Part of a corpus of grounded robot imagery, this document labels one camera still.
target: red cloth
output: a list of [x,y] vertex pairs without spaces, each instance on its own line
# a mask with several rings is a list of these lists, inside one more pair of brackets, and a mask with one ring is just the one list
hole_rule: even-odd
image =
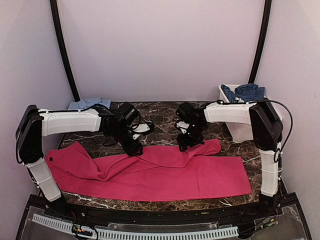
[[143,155],[92,159],[78,143],[45,157],[61,190],[128,201],[177,201],[250,194],[241,157],[214,157],[217,139],[186,152],[176,146],[147,146]]

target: white bin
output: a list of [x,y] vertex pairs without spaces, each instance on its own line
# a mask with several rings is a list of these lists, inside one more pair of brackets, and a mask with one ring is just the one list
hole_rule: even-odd
[[[224,84],[225,86],[229,87],[231,91],[235,91],[235,89],[237,87],[239,87],[240,85],[227,85]],[[221,89],[221,85],[219,85],[219,90],[220,90],[220,96],[219,99],[225,101],[226,103],[230,103],[229,99],[227,98],[227,96],[225,95],[224,91]],[[248,115],[249,115],[249,108],[252,107],[255,103],[252,104],[245,104],[244,107],[246,108],[246,110],[248,111]],[[277,109],[275,108],[276,113],[279,115],[280,119],[282,120],[282,116],[279,114],[279,112],[277,111]],[[229,132],[232,136],[232,140],[235,143],[242,143],[244,141],[249,141],[249,140],[253,140],[253,134],[252,134],[252,128],[251,128],[251,124],[242,124],[242,123],[233,123],[233,122],[226,122],[225,123],[226,126],[229,129]]]

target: brown marble surface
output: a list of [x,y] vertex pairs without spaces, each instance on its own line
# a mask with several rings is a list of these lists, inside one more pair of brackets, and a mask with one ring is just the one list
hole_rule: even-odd
[[[144,146],[164,145],[176,146],[176,137],[179,131],[174,127],[178,120],[175,112],[179,102],[139,102],[133,105],[140,111],[141,116],[147,121],[153,121],[155,130],[152,134],[142,136],[140,142]],[[119,103],[113,103],[111,108],[118,107]],[[257,202],[262,182],[261,159],[258,149],[253,141],[243,143],[232,142],[232,137],[224,123],[210,123],[209,129],[204,133],[204,139],[219,139],[221,151],[215,156],[242,157],[247,172],[252,194],[235,197],[196,199],[180,201],[124,201],[84,196],[69,192],[63,192],[69,203],[99,207],[106,209],[132,210],[132,211],[187,211],[236,206]],[[100,132],[74,132],[67,133],[60,148],[66,148],[78,141],[92,158],[110,155],[124,154],[120,145],[105,147],[106,138]]]

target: blue cloth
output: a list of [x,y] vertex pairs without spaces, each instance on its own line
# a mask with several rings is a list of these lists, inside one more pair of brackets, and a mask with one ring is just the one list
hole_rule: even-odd
[[258,101],[265,97],[265,88],[254,83],[238,86],[234,92],[226,85],[221,85],[221,89],[230,103]]
[[80,101],[72,101],[68,107],[69,110],[77,110],[77,109],[87,109],[92,107],[95,104],[100,104],[108,109],[111,105],[111,100],[103,99],[103,98],[84,98]]

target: white backdrop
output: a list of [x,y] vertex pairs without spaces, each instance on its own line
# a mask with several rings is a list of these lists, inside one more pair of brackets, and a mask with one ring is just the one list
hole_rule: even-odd
[[59,0],[81,98],[212,101],[247,83],[264,0]]

